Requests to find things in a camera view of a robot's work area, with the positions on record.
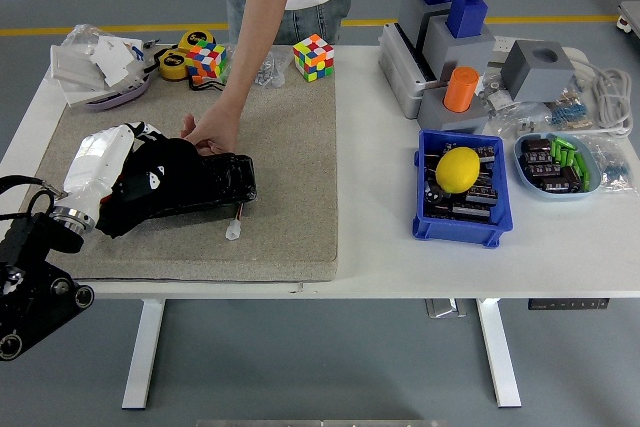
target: table leg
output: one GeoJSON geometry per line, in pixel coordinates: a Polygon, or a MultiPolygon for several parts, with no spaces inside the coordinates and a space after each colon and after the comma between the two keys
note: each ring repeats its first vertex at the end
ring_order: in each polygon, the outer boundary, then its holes
{"type": "Polygon", "coordinates": [[[156,357],[158,336],[162,325],[164,299],[142,299],[142,302],[144,305],[140,315],[136,345],[133,348],[127,387],[124,391],[123,409],[144,409],[147,405],[153,361],[156,357]]]}
{"type": "Polygon", "coordinates": [[[498,407],[521,407],[522,403],[520,402],[516,376],[513,373],[507,338],[504,335],[498,300],[500,299],[477,299],[476,301],[484,344],[491,367],[493,388],[498,407]]]}

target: orange cylinder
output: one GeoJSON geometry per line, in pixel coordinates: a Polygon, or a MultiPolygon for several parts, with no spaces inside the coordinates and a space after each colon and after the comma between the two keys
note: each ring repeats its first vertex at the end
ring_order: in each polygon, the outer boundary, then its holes
{"type": "Polygon", "coordinates": [[[444,96],[444,106],[451,112],[460,113],[467,110],[471,106],[479,79],[480,74],[472,67],[454,69],[444,96]]]}

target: yellow floor line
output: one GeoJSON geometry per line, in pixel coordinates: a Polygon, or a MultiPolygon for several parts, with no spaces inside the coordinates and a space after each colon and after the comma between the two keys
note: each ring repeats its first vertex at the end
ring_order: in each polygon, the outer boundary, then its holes
{"type": "MultiPolygon", "coordinates": [[[[532,17],[487,17],[487,24],[562,24],[588,22],[615,22],[617,15],[557,15],[532,17]]],[[[380,27],[397,19],[360,19],[342,21],[344,27],[380,27]]],[[[214,24],[151,24],[151,25],[103,25],[106,32],[186,32],[188,30],[227,30],[226,23],[214,24]]],[[[41,27],[33,29],[0,29],[0,37],[28,37],[36,35],[66,35],[73,27],[41,27]]]]}

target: tape measure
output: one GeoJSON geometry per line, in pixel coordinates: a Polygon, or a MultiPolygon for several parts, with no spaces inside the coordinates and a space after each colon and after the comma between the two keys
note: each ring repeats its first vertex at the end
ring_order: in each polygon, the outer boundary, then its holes
{"type": "Polygon", "coordinates": [[[211,32],[206,30],[190,30],[185,33],[178,42],[178,50],[189,52],[198,42],[206,40],[207,43],[216,43],[216,39],[211,32]]]}
{"type": "Polygon", "coordinates": [[[158,67],[160,76],[164,80],[172,81],[187,79],[189,77],[186,63],[187,54],[201,40],[214,44],[216,42],[213,34],[206,30],[190,30],[186,32],[178,42],[177,48],[167,50],[160,57],[160,65],[158,67]]]}
{"type": "Polygon", "coordinates": [[[182,50],[167,50],[160,57],[160,66],[158,67],[160,77],[164,80],[184,80],[189,77],[185,62],[186,57],[187,54],[182,50]]]}

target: light blue bowl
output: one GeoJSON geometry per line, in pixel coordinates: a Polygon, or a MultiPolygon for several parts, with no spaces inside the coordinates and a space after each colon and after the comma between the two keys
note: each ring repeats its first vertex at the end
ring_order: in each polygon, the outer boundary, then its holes
{"type": "Polygon", "coordinates": [[[528,190],[530,190],[531,192],[535,193],[536,195],[544,199],[557,200],[557,201],[578,200],[578,199],[582,199],[583,197],[589,194],[592,194],[598,189],[598,187],[600,187],[600,182],[602,181],[602,174],[600,172],[600,168],[598,167],[598,163],[596,162],[596,159],[593,158],[593,155],[591,154],[591,152],[589,152],[589,149],[587,148],[587,146],[584,145],[584,143],[582,143],[575,137],[573,137],[572,135],[564,134],[561,132],[547,132],[547,133],[541,133],[541,134],[523,135],[516,142],[516,145],[514,146],[514,153],[516,156],[516,170],[518,171],[518,175],[520,175],[520,178],[522,179],[522,183],[528,190]],[[582,155],[582,158],[584,159],[584,163],[587,166],[587,169],[589,169],[589,175],[590,175],[589,190],[585,192],[576,192],[574,194],[554,194],[554,193],[545,192],[544,190],[539,189],[538,187],[533,185],[531,182],[529,182],[529,179],[527,179],[527,177],[525,176],[524,172],[522,171],[522,166],[520,165],[520,160],[519,160],[520,156],[522,155],[522,142],[527,139],[552,139],[554,137],[559,137],[561,139],[566,140],[567,142],[572,143],[576,147],[576,152],[579,152],[582,155]]]}

